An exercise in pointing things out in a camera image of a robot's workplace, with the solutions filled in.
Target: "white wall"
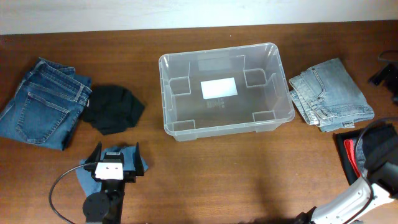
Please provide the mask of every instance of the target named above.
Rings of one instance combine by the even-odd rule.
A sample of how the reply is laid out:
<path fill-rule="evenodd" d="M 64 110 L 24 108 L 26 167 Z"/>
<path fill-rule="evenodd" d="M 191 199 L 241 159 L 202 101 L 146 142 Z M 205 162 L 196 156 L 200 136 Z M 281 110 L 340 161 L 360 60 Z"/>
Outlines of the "white wall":
<path fill-rule="evenodd" d="M 398 19 L 398 0 L 0 2 L 0 34 Z"/>

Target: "light blue jeans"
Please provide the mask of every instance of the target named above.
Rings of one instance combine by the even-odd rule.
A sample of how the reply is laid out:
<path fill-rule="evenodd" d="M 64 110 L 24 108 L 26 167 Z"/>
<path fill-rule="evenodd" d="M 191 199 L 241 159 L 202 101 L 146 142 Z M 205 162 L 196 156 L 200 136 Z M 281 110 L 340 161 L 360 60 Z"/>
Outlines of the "light blue jeans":
<path fill-rule="evenodd" d="M 87 104 L 91 79 L 40 58 L 0 113 L 0 136 L 63 150 Z"/>
<path fill-rule="evenodd" d="M 338 58 L 310 67 L 289 83 L 298 111 L 309 125 L 317 125 L 321 131 L 353 128 L 354 123 L 374 117 L 373 109 Z"/>

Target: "red cloth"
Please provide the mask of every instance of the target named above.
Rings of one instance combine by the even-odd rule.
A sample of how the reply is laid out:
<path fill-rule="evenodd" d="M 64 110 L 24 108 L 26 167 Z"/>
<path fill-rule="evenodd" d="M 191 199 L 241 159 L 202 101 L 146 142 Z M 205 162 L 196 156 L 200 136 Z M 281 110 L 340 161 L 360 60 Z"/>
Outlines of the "red cloth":
<path fill-rule="evenodd" d="M 348 160 L 351 163 L 351 166 L 353 166 L 356 176 L 360 177 L 361 173 L 359 172 L 358 167 L 355 163 L 354 141 L 352 139 L 344 140 L 344 148 L 346 149 Z"/>

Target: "plastic container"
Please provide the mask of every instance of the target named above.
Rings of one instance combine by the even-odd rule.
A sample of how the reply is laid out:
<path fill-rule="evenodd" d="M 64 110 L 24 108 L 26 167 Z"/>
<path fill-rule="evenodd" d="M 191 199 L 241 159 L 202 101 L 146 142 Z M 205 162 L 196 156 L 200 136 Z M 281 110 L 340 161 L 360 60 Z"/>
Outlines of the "plastic container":
<path fill-rule="evenodd" d="M 165 54 L 164 129 L 177 141 L 272 131 L 294 118 L 275 44 Z"/>

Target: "folded clothing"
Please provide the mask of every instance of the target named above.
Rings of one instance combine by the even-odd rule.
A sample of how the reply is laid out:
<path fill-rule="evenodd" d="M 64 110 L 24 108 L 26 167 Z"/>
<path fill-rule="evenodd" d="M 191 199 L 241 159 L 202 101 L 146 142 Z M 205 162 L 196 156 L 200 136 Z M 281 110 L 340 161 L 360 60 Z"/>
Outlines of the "folded clothing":
<path fill-rule="evenodd" d="M 362 129 L 335 135 L 338 154 L 341 159 L 344 173 L 348 183 L 353 184 L 360 175 L 366 176 L 368 170 L 365 168 L 366 160 L 381 145 L 398 137 L 393 125 L 383 124 L 371 128 L 365 133 L 358 143 L 354 153 L 354 146 Z"/>
<path fill-rule="evenodd" d="M 107 148 L 101 153 L 101 160 L 104 159 L 104 155 L 107 152 L 123 153 L 123 156 L 124 156 L 123 170 L 125 170 L 125 171 L 135 171 L 136 170 L 136 168 L 134 167 L 134 154 L 136 153 L 135 146 L 128 146 L 128 147 L 113 146 L 111 148 Z M 148 165 L 145 163 L 145 160 L 142 157 L 141 157 L 141 160 L 142 160 L 142 165 L 144 166 L 144 170 L 146 171 L 148 169 Z M 85 162 L 86 162 L 86 160 L 82 159 L 80 161 L 80 164 L 84 164 Z M 77 175 L 77 179 L 79 180 L 79 183 L 80 183 L 83 191 L 85 192 L 86 196 L 89 196 L 89 195 L 99 192 L 101 190 L 101 183 L 96 182 L 91 177 L 91 172 L 88 172 L 87 170 L 80 168 L 80 169 L 76 170 L 76 175 Z"/>
<path fill-rule="evenodd" d="M 82 117 L 83 121 L 106 135 L 134 127 L 143 111 L 144 105 L 129 90 L 106 85 L 93 90 Z"/>
<path fill-rule="evenodd" d="M 0 114 L 0 136 L 64 150 L 87 104 L 91 79 L 39 58 Z"/>
<path fill-rule="evenodd" d="M 289 83 L 298 111 L 307 124 L 315 124 L 321 131 L 353 128 L 354 123 L 374 117 L 373 109 L 338 58 L 310 67 Z"/>

